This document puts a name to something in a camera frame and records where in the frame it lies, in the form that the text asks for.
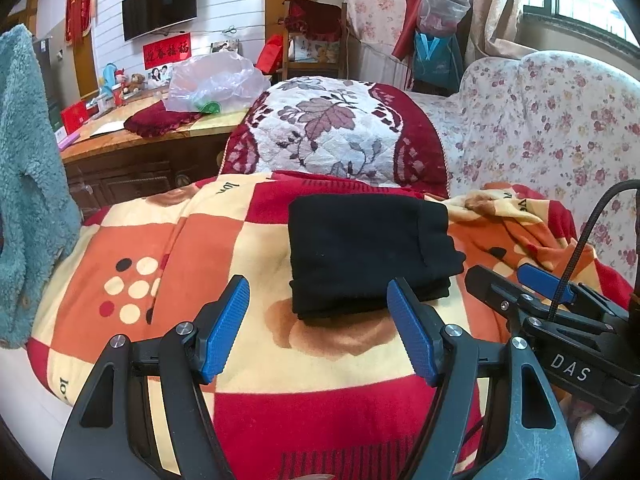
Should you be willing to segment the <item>person's right hand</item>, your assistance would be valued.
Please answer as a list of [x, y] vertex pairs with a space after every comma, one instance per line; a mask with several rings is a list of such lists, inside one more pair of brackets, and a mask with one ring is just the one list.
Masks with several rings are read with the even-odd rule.
[[605, 456], [620, 430], [611, 426], [589, 403], [567, 394], [560, 401], [579, 460], [592, 469]]

